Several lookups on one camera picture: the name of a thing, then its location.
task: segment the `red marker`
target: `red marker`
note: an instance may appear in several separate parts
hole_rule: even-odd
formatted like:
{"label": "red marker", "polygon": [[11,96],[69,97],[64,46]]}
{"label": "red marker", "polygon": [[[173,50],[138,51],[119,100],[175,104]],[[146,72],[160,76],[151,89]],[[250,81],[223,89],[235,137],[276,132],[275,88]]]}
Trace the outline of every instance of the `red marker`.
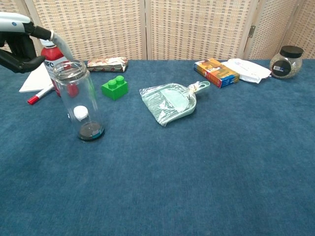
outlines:
{"label": "red marker", "polygon": [[34,95],[28,100],[28,103],[30,105],[33,105],[35,102],[37,102],[42,96],[44,96],[46,93],[48,93],[50,90],[54,88],[54,85],[51,84],[48,87],[44,88],[42,91],[40,91],[38,94]]}

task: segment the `clear glass jar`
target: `clear glass jar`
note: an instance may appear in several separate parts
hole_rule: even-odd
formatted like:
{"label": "clear glass jar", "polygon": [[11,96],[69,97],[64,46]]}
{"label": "clear glass jar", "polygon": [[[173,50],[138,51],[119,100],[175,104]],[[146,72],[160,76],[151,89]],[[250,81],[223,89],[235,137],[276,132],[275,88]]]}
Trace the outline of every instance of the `clear glass jar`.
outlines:
{"label": "clear glass jar", "polygon": [[90,72],[83,61],[63,61],[54,66],[54,80],[77,136],[86,141],[104,132]]}
{"label": "clear glass jar", "polygon": [[295,76],[302,67],[303,49],[296,46],[283,46],[270,61],[272,77],[287,79]]}

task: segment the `green toy block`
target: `green toy block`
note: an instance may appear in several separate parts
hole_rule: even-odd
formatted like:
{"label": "green toy block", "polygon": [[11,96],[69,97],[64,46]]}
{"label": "green toy block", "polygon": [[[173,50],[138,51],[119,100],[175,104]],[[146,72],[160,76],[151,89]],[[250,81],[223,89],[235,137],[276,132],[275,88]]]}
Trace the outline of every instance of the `green toy block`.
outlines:
{"label": "green toy block", "polygon": [[124,96],[128,92],[128,83],[119,75],[101,86],[102,93],[113,100]]}

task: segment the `black lid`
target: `black lid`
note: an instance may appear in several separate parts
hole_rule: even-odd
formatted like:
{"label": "black lid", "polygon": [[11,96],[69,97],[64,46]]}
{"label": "black lid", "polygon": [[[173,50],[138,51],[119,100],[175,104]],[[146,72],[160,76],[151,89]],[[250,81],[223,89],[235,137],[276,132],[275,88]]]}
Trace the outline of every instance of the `black lid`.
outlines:
{"label": "black lid", "polygon": [[287,58],[299,58],[303,54],[303,49],[296,46],[283,46],[280,54]]}

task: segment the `cardboard box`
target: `cardboard box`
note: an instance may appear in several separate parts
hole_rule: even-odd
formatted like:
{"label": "cardboard box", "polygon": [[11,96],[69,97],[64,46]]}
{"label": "cardboard box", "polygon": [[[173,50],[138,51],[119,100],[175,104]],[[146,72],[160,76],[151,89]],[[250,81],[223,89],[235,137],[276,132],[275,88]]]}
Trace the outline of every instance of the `cardboard box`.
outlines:
{"label": "cardboard box", "polygon": [[214,58],[195,62],[193,69],[219,88],[236,83],[240,80],[240,75],[238,73],[221,64]]}

